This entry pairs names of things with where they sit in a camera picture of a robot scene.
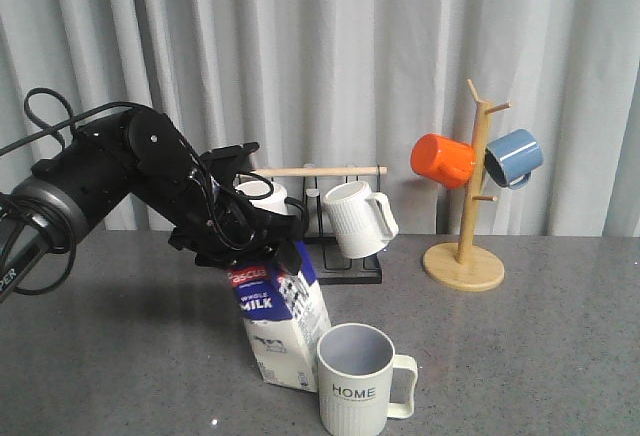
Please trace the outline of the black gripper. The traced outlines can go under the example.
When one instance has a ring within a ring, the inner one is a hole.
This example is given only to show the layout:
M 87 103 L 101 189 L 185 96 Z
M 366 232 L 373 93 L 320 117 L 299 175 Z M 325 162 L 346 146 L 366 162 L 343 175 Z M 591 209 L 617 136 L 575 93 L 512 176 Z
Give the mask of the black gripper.
M 302 267 L 299 246 L 305 232 L 305 216 L 247 215 L 234 188 L 251 180 L 269 181 L 253 173 L 250 155 L 257 142 L 210 150 L 198 156 L 192 175 L 195 201 L 181 214 L 169 243 L 196 253 L 198 266 L 236 267 L 242 263 L 267 262 L 288 274 Z

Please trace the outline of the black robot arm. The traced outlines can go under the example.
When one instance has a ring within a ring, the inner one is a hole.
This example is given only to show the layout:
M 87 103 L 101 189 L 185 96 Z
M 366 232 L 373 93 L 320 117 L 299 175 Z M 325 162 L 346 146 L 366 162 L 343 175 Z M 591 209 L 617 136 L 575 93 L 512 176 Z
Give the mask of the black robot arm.
M 229 269 L 272 263 L 297 273 L 304 210 L 282 215 L 252 205 L 233 186 L 256 142 L 197 154 L 170 119 L 136 107 L 79 127 L 69 147 L 38 161 L 1 197 L 1 295 L 27 294 L 20 281 L 47 253 L 76 247 L 126 196 L 169 220 L 170 244 L 196 264 Z

